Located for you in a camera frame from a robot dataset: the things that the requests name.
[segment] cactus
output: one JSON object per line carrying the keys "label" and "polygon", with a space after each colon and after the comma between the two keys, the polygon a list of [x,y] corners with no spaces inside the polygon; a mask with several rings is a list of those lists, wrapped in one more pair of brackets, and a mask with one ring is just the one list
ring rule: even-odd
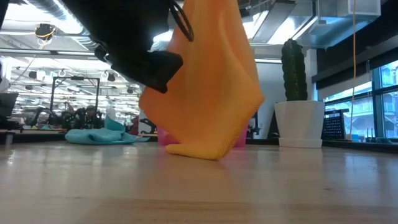
{"label": "cactus", "polygon": [[289,39],[282,48],[282,69],[287,101],[307,100],[304,54],[295,40]]}

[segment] light wood table surface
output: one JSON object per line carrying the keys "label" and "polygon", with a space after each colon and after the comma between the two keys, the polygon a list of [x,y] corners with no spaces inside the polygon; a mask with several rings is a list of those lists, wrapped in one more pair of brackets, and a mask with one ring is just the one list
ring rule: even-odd
{"label": "light wood table surface", "polygon": [[398,157],[247,146],[223,160],[156,143],[0,149],[0,223],[397,223]]}

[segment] yellow cloth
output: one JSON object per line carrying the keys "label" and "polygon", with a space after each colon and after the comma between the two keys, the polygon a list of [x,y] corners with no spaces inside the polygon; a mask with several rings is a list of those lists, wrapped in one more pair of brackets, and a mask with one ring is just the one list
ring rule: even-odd
{"label": "yellow cloth", "polygon": [[195,40],[175,30],[168,51],[180,54],[184,65],[166,94],[146,88],[140,107],[180,141],[167,146],[167,152],[218,160],[264,101],[254,53],[236,0],[186,0],[183,9]]}

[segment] computer monitor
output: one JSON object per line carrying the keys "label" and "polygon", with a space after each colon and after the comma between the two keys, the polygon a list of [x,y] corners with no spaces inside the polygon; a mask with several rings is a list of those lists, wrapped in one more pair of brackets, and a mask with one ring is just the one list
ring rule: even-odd
{"label": "computer monitor", "polygon": [[17,97],[18,93],[0,93],[0,116],[11,116]]}

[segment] blue fabric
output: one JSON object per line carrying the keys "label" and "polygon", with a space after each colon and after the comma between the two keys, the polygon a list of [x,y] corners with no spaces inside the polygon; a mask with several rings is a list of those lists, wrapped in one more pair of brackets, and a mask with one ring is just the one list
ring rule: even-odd
{"label": "blue fabric", "polygon": [[124,126],[112,120],[109,116],[105,118],[105,128],[72,129],[65,135],[65,138],[70,143],[93,145],[132,144],[149,139],[138,138],[137,136],[126,133]]}

